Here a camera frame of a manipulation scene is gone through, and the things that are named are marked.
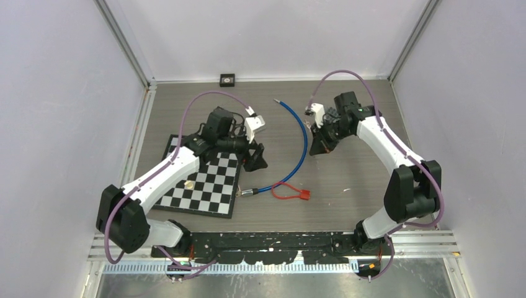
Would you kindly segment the blue cable lock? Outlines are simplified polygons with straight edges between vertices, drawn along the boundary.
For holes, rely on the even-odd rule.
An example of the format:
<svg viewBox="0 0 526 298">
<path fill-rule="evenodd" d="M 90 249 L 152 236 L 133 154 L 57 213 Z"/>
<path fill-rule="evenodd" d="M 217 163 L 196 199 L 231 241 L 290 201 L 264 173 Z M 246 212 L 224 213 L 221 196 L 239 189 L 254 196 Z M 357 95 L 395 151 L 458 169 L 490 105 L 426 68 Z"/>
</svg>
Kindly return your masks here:
<svg viewBox="0 0 526 298">
<path fill-rule="evenodd" d="M 306 126 L 304 125 L 304 123 L 301 121 L 300 116 L 288 104 L 286 104 L 283 101 L 280 101 L 278 99 L 274 99 L 274 101 L 278 105 L 280 105 L 284 109 L 286 109 L 293 116 L 293 118 L 298 123 L 298 126 L 299 126 L 299 128 L 301 130 L 301 134 L 302 134 L 302 140 L 303 140 L 302 141 L 302 152 L 301 152 L 301 155 L 300 155 L 300 159 L 298 160 L 298 163 L 291 170 L 291 172 L 289 172 L 283 179 L 278 181 L 278 182 L 286 182 L 286 183 L 288 183 L 288 181 L 299 171 L 299 169 L 301 168 L 301 166 L 303 165 L 303 163 L 305 161 L 305 158 L 306 158 L 306 155 L 307 155 L 307 149 L 308 149 L 307 129 L 306 129 Z M 246 190 L 238 189 L 235 192 L 234 196 L 235 196 L 235 198 L 237 198 L 237 197 L 255 196 L 255 195 L 260 194 L 262 192 L 270 191 L 272 185 L 266 186 L 266 187 L 260 187 L 260 188 L 251 188 L 251 189 L 246 189 Z"/>
</svg>

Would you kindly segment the red cable padlock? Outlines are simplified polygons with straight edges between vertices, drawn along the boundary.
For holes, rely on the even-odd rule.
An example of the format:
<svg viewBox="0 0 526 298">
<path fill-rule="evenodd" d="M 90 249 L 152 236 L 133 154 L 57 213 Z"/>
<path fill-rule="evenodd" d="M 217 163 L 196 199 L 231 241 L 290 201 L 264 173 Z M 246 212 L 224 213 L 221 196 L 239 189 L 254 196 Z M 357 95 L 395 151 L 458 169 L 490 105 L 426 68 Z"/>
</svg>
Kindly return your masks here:
<svg viewBox="0 0 526 298">
<path fill-rule="evenodd" d="M 295 191 L 296 194 L 294 195 L 291 195 L 291 196 L 280 196 L 276 193 L 275 189 L 277 187 L 280 187 L 280 186 L 286 186 L 288 187 L 289 189 L 291 189 L 292 191 Z M 270 189 L 272 195 L 276 198 L 276 199 L 280 199 L 280 200 L 288 200 L 288 199 L 300 199 L 300 200 L 304 200 L 304 201 L 308 201 L 310 200 L 310 197 L 311 197 L 311 192 L 309 190 L 306 190 L 306 189 L 298 189 L 294 186 L 292 186 L 291 184 L 289 183 L 286 183 L 286 182 L 277 182 L 275 184 L 273 184 L 271 186 L 271 189 Z"/>
</svg>

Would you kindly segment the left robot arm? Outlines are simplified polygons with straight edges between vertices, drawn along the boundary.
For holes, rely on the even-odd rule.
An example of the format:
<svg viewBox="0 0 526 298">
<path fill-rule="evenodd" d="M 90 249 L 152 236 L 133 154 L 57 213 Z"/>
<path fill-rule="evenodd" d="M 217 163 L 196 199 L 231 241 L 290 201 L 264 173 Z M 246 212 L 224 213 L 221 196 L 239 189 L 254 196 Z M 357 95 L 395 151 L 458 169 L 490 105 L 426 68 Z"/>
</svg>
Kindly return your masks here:
<svg viewBox="0 0 526 298">
<path fill-rule="evenodd" d="M 151 220 L 146 215 L 172 187 L 203 169 L 219 153 L 238 155 L 248 172 L 266 168 L 264 146 L 255 140 L 265 121 L 252 109 L 248 114 L 240 135 L 235 135 L 234 114 L 217 107 L 198 132 L 181 136 L 176 148 L 146 174 L 121 187 L 107 186 L 95 223 L 105 242 L 113 242 L 124 253 L 151 245 L 163 246 L 176 257 L 185 256 L 190 249 L 189 231 L 174 220 Z"/>
</svg>

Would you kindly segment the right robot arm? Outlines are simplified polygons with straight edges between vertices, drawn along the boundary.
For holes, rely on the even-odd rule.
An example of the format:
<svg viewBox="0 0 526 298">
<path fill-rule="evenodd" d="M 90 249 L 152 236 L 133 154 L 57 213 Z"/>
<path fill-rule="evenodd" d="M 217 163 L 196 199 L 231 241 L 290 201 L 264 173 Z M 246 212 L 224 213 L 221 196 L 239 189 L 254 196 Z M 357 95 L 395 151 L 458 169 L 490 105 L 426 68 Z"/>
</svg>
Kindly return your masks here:
<svg viewBox="0 0 526 298">
<path fill-rule="evenodd" d="M 308 104 L 305 114 L 314 119 L 310 127 L 311 156 L 328 154 L 344 138 L 356 136 L 373 150 L 390 174 L 383 206 L 356 224 L 352 250 L 369 255 L 396 228 L 413 225 L 415 219 L 440 211 L 440 165 L 414 154 L 374 105 L 363 106 L 354 92 L 347 92 L 334 98 L 333 107 Z"/>
</svg>

